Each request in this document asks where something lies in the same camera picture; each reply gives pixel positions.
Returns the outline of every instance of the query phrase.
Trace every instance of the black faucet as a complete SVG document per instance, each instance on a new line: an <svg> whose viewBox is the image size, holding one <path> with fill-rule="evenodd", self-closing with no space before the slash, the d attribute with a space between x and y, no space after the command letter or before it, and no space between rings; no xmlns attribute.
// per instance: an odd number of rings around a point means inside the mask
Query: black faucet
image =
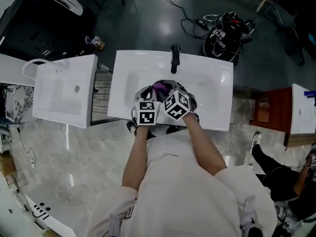
<svg viewBox="0 0 316 237"><path fill-rule="evenodd" d="M181 47L177 44L171 46L172 60L171 60L171 73L177 73L177 66L180 65L180 51Z"/></svg>

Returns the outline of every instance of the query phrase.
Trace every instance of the person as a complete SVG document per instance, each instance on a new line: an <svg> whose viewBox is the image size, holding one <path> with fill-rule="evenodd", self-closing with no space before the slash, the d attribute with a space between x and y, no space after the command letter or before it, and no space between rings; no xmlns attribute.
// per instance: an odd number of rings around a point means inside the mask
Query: person
<svg viewBox="0 0 316 237"><path fill-rule="evenodd" d="M290 218L296 219L295 222L292 222L292 226L281 224L281 227L277 229L278 234L275 236L279 236L280 232L284 233L283 230L280 230L281 228L285 229L291 236L300 226L297 222L306 219L309 222L316 220L316 205L314 203L316 183L310 175L312 159L316 157L316 144L312 145L302 170L297 172L264 154L260 147L261 139L262 134L256 132L250 147L252 156L265 173L259 174L257 177L265 187L271 190L271 199L274 202L282 201L287 210L284 216L291 214ZM285 218L280 220L282 223L286 221Z"/></svg>
<svg viewBox="0 0 316 237"><path fill-rule="evenodd" d="M270 237L273 201L249 166L227 168L197 117L152 137L138 126L121 187L100 193L88 237Z"/></svg>

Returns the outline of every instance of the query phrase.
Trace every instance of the black sneaker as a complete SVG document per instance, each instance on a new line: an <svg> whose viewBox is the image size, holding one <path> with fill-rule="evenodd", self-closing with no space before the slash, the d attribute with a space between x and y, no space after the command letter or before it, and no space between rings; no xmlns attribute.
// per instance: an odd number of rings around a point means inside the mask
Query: black sneaker
<svg viewBox="0 0 316 237"><path fill-rule="evenodd" d="M135 126L134 122L129 121L126 124L128 131L130 131L132 134L136 135L137 126Z"/></svg>

